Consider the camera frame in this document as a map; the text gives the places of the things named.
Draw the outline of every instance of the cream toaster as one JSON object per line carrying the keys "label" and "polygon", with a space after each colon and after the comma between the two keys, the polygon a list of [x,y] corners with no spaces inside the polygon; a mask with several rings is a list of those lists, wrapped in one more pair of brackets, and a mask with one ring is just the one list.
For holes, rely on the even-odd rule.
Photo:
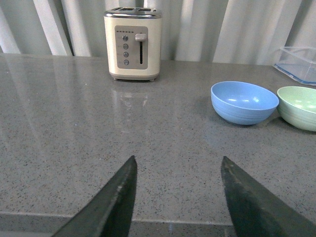
{"label": "cream toaster", "polygon": [[154,8],[118,7],[104,13],[114,79],[154,80],[159,75],[161,22]]}

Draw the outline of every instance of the plastic food container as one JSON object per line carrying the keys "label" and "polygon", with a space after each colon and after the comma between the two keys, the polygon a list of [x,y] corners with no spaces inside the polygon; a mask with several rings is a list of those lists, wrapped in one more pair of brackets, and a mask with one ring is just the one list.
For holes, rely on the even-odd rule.
{"label": "plastic food container", "polygon": [[282,47],[275,68],[299,83],[316,85],[316,48]]}

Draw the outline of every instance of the kitchen counter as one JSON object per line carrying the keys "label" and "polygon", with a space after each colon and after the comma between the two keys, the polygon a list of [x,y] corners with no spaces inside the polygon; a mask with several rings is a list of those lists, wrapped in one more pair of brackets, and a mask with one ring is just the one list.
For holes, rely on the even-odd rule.
{"label": "kitchen counter", "polygon": [[272,66],[162,61],[154,82],[131,82],[106,58],[1,54],[0,80],[0,230],[55,231],[131,155],[136,225],[231,227],[223,156],[316,223],[316,133],[277,111],[231,124],[211,104],[223,80],[303,86]]}

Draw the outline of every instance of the curtain fold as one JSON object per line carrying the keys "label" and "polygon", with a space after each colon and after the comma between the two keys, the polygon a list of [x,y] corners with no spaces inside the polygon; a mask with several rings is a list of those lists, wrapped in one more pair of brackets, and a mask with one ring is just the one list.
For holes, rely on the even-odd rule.
{"label": "curtain fold", "polygon": [[316,47],[314,0],[2,0],[0,49],[106,57],[119,6],[162,11],[162,59],[273,65],[280,47]]}

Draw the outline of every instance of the bowl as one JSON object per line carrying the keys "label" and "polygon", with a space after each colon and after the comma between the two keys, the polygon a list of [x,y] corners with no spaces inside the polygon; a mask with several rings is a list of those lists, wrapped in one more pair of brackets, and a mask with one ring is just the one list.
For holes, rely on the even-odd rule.
{"label": "bowl", "polygon": [[241,81],[223,81],[211,87],[211,101],[216,113],[225,120],[257,124],[268,118],[279,100],[271,91]]}
{"label": "bowl", "polygon": [[291,125],[316,131],[316,90],[301,86],[286,86],[277,90],[281,117]]}

